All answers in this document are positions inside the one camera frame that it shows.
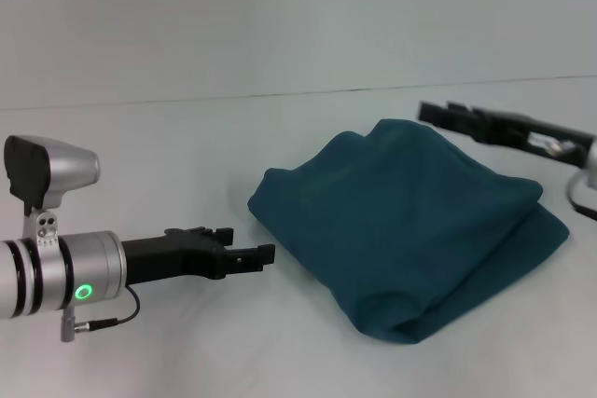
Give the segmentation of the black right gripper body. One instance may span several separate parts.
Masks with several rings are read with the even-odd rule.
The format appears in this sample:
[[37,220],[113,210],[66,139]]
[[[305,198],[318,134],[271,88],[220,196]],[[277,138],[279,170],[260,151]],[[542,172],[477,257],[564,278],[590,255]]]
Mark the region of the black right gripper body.
[[578,168],[588,166],[589,151],[596,136],[534,118],[473,108],[479,117],[478,143],[503,146],[549,158]]

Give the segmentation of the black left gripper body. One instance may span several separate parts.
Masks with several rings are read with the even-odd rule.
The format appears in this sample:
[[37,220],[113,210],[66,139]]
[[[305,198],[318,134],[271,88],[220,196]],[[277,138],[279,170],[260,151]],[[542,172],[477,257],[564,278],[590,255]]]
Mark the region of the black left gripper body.
[[134,285],[181,276],[221,280],[225,250],[204,250],[202,230],[169,228],[151,239],[125,240],[126,284]]

